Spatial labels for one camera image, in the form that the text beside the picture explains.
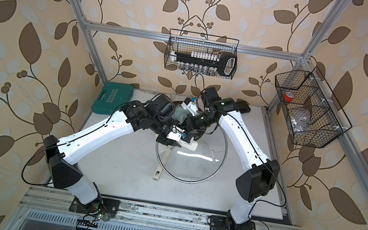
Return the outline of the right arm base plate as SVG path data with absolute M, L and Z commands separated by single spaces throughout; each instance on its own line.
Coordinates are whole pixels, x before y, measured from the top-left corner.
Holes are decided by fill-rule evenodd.
M 256 230 L 256 225 L 252 221 L 243 224 L 235 224 L 231 217 L 209 216 L 208 224 L 210 230 Z

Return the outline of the green waffle cloth checkered trim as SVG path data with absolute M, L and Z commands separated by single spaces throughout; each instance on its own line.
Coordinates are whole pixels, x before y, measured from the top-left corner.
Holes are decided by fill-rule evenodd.
M 191 115 L 191 113 L 186 108 L 183 108 L 181 104 L 178 104 L 174 109 L 172 118 L 182 124 L 188 115 Z

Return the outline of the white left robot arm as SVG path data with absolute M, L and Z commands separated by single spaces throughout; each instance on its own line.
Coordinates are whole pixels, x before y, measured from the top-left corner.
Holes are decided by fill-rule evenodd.
M 44 151 L 54 187 L 68 190 L 83 205 L 100 201 L 97 186 L 83 175 L 78 162 L 95 149 L 138 130 L 152 130 L 174 145 L 190 144 L 192 136 L 178 127 L 174 110 L 165 95 L 145 103 L 134 100 L 118 106 L 108 119 L 78 133 L 60 139 L 46 137 Z

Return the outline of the glass pot lid cream handle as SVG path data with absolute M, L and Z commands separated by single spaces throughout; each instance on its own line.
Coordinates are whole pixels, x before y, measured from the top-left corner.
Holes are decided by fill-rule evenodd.
M 228 138 L 221 128 L 201 134 L 195 150 L 156 143 L 159 167 L 172 179 L 199 184 L 211 179 L 223 167 L 228 155 Z

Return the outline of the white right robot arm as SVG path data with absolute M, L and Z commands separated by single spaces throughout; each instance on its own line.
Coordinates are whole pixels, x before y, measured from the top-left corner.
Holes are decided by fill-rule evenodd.
M 203 130 L 216 124 L 224 130 L 243 164 L 244 173 L 236 179 L 238 198 L 228 212 L 229 225 L 246 225 L 256 204 L 273 190 L 280 165 L 270 160 L 251 136 L 242 114 L 251 111 L 246 101 L 219 97 L 213 87 L 200 92 L 204 109 L 185 119 L 188 131 Z

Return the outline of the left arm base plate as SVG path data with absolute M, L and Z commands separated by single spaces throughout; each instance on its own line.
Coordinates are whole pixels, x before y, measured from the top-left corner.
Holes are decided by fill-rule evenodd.
M 98 197 L 88 204 L 82 204 L 78 198 L 74 197 L 70 204 L 69 211 L 78 214 L 98 214 L 113 218 L 119 211 L 120 201 L 112 198 Z

